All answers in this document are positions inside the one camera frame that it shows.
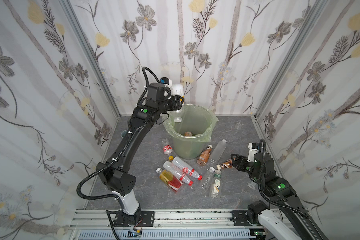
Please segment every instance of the black cable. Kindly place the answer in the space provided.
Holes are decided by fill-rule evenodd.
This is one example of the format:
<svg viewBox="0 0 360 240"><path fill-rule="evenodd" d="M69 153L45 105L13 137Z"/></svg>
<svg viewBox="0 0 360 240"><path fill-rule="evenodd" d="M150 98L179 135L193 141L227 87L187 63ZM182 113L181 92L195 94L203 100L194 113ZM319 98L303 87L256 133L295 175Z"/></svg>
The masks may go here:
<svg viewBox="0 0 360 240"><path fill-rule="evenodd" d="M90 174L89 176L87 176L86 178L84 178L83 180L81 180L81 182L77 185L76 188L76 193L79 197L83 198L83 199L87 199L87 200L96 200L96 199L103 199L103 198L107 198L107 197L115 197L115 198L119 198L118 195L116 194L106 194L106 195L100 195L100 196L87 196L85 194L83 194L81 192L81 187L91 178L95 177L96 175L98 175L100 172L112 167L112 165L117 162L117 160L119 159L119 157L123 154L123 152L127 149L130 140L132 139L132 125L130 123L131 118L128 119L128 136L127 136L127 141L124 144L124 147L122 148L122 150L119 152L119 154L117 155L117 157L113 158L113 161L110 162L108 165L106 165L105 167L103 167L102 169Z"/></svg>
<svg viewBox="0 0 360 240"><path fill-rule="evenodd" d="M143 97L145 96L145 94L147 93L147 90L148 90L149 80L148 80L148 76L147 76L147 73L145 72L145 70L149 71L155 77L155 79L158 83L160 82L158 80L157 76L154 74L154 72L151 69L149 69L147 67L143 67L141 70L143 71L143 75L145 78L145 88L144 88L143 93L140 95L139 100L137 101L138 104L140 103L141 99L143 99Z"/></svg>
<svg viewBox="0 0 360 240"><path fill-rule="evenodd" d="M266 146L265 140L264 140L264 139L260 139L260 142L259 142L259 152L262 152L262 153L263 153L263 155L261 156L261 167L260 167L259 176L258 176L259 182L257 183L257 188L259 189L260 195L264 198L264 200L266 200L267 202L269 202L269 203L272 204L272 205L275 205L275 206L277 206L277 207L283 207L283 208L285 208L285 209L292 210L292 211L295 212L295 213L301 214L301 215L302 215L303 217L305 217L305 218L309 218L309 215L307 215L305 212L300 211L299 209L296 209L296 208L294 208L294 207L291 207L291 206L288 206L288 205L285 205L285 204L280 204L280 203L274 202L274 201L272 201L271 199L268 199L268 198L264 195L263 190L262 190L261 181L262 181L263 171L264 171L264 167L265 167L264 158L265 158L266 148L267 148L267 146Z"/></svg>
<svg viewBox="0 0 360 240"><path fill-rule="evenodd" d="M112 228L113 235L115 236L115 238L116 238L117 240L120 240L120 238L119 238L119 237L117 236L117 234L116 234L115 228L114 228L114 226L113 226L112 219L110 218L110 214L118 214L118 212L113 212L113 211L106 210L106 214L107 214L107 216L108 216L109 225L110 225L110 228Z"/></svg>

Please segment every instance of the crushed plastic bottle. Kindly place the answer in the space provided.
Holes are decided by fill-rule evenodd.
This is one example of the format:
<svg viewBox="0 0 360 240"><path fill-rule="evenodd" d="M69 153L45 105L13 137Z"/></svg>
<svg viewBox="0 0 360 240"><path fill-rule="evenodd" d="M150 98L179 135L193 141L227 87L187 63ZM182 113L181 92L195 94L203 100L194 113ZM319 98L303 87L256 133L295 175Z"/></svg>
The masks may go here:
<svg viewBox="0 0 360 240"><path fill-rule="evenodd" d="M188 174L189 176L195 177L198 180L201 180L203 176L201 176L198 172L196 172L193 167L191 167L188 163L184 162L181 158L175 157L172 160L173 164L180 168L183 172Z"/></svg>
<svg viewBox="0 0 360 240"><path fill-rule="evenodd" d="M203 175L203 179L200 181L200 188L205 196L209 195L209 186L211 185L214 171L215 169L210 167Z"/></svg>
<svg viewBox="0 0 360 240"><path fill-rule="evenodd" d="M167 138L163 138L161 143L163 145L164 154L170 154L173 151L172 146L169 145L169 140Z"/></svg>
<svg viewBox="0 0 360 240"><path fill-rule="evenodd" d="M191 181L189 177L185 174L185 172L183 172L180 168L176 167L172 162L165 161L163 167L166 170L170 171L180 181L192 186L193 181Z"/></svg>

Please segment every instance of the plastic cup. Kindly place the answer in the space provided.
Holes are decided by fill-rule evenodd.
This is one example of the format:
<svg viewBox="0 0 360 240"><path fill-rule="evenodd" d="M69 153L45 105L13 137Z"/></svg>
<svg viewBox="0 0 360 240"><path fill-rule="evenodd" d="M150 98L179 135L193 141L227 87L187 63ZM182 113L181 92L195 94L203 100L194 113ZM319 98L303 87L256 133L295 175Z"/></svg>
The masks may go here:
<svg viewBox="0 0 360 240"><path fill-rule="evenodd" d="M242 127L243 125L244 125L244 122L241 121L241 120L239 120L239 121L236 122L235 128L236 128L237 130L239 130L239 129L241 129L241 127Z"/></svg>

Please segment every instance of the clear plastic bottle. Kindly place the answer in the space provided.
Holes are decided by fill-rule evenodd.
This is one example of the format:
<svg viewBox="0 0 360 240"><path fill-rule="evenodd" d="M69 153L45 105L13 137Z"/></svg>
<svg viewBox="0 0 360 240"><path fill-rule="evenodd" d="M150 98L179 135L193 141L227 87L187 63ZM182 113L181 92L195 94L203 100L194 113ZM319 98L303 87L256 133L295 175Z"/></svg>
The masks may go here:
<svg viewBox="0 0 360 240"><path fill-rule="evenodd" d="M180 168L189 176L195 177L198 180L202 180L203 176L196 172L193 167L191 167L188 163L184 162L181 158L175 157L172 162L176 167Z"/></svg>
<svg viewBox="0 0 360 240"><path fill-rule="evenodd" d="M164 154L170 154L170 153L173 151L172 146L169 145L169 140L168 140L168 138L163 138L163 139L161 139L161 143L162 143L162 145L163 145L163 152L164 152Z"/></svg>
<svg viewBox="0 0 360 240"><path fill-rule="evenodd" d="M215 170L215 174L213 176L213 180L211 183L211 190L209 193L212 198L220 198L221 197L221 171Z"/></svg>
<svg viewBox="0 0 360 240"><path fill-rule="evenodd" d="M157 168L156 172L159 174L159 178L170 188L177 191L183 184L180 180L178 180L172 173L167 170L162 170L161 168Z"/></svg>
<svg viewBox="0 0 360 240"><path fill-rule="evenodd" d="M214 171L215 169L213 167L210 167L203 175L203 179L200 182L201 191L205 196L209 195L209 186L211 185Z"/></svg>
<svg viewBox="0 0 360 240"><path fill-rule="evenodd" d="M191 181L189 177L185 174L185 172L183 172L180 168L176 167L172 162L165 161L163 167L166 170L170 171L180 181L192 186L193 181Z"/></svg>
<svg viewBox="0 0 360 240"><path fill-rule="evenodd" d="M213 149L211 156L209 156L212 165L214 165L217 161L219 161L226 147L227 147L227 141L223 139L217 144L215 149Z"/></svg>

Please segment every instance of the bottle in gripper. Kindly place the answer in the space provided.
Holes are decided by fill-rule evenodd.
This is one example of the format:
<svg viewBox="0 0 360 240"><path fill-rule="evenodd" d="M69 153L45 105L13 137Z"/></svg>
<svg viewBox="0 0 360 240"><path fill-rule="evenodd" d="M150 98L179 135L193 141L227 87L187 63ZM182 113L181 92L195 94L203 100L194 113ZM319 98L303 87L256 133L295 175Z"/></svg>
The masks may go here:
<svg viewBox="0 0 360 240"><path fill-rule="evenodd" d="M183 172L185 172L186 174L188 174L189 176L192 176L194 178L197 178L198 180L201 180L203 178L203 176L201 176L198 172L196 172L193 167L191 167L188 163L184 162L181 158L179 157L175 157L172 160L172 163L180 168L181 170L183 170Z"/></svg>

